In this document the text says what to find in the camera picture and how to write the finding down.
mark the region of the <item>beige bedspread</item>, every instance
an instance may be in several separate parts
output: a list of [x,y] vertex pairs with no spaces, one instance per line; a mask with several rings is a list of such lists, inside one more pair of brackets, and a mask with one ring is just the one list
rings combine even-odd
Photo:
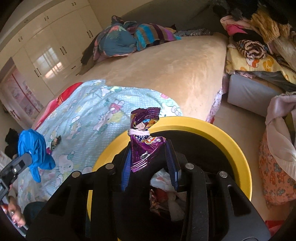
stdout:
[[205,121],[222,87],[227,42],[222,34],[183,37],[128,57],[109,58],[73,83],[106,79],[109,86],[153,89],[174,99],[184,116]]

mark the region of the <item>yellow rim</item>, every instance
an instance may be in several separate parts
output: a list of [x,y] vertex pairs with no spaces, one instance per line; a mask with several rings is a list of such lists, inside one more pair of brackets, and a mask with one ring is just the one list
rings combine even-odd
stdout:
[[[191,132],[200,135],[214,143],[229,160],[234,172],[236,183],[248,197],[248,199],[251,200],[252,176],[248,162],[240,147],[228,134],[218,127],[205,121],[190,117],[178,116],[161,118],[159,122],[149,128],[150,133],[169,130]],[[127,135],[127,132],[124,132],[115,138],[115,140],[112,141],[99,156],[93,167],[93,171],[96,171],[106,163],[112,162],[114,156],[120,153],[127,146],[129,141],[130,137]],[[91,198],[92,191],[89,191],[87,201],[87,210],[89,215],[91,215]]]

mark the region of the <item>person's hand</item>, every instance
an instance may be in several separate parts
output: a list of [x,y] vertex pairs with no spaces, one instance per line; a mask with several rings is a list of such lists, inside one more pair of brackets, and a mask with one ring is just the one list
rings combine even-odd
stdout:
[[21,212],[21,209],[19,205],[17,205],[17,202],[14,197],[9,197],[9,204],[1,206],[3,211],[11,216],[12,221],[20,228],[26,224],[25,218]]

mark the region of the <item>bed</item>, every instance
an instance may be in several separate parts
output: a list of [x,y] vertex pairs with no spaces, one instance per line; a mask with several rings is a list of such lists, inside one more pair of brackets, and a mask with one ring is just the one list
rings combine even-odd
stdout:
[[29,170],[18,177],[21,209],[48,200],[72,171],[90,172],[107,145],[129,128],[130,111],[136,108],[159,106],[160,117],[183,115],[212,122],[224,93],[226,46],[222,34],[183,37],[107,59],[74,79],[70,85],[84,83],[41,125],[45,110],[33,125],[47,146],[58,135],[62,141],[52,153],[56,167],[39,171],[41,183],[33,181]]

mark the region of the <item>striped towel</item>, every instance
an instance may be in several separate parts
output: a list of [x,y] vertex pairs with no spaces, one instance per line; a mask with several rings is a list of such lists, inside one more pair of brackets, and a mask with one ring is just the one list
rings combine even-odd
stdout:
[[181,37],[175,36],[172,32],[162,26],[152,23],[143,23],[137,27],[134,34],[137,40],[137,50],[143,50],[147,45],[153,44],[155,41],[175,41],[180,40]]

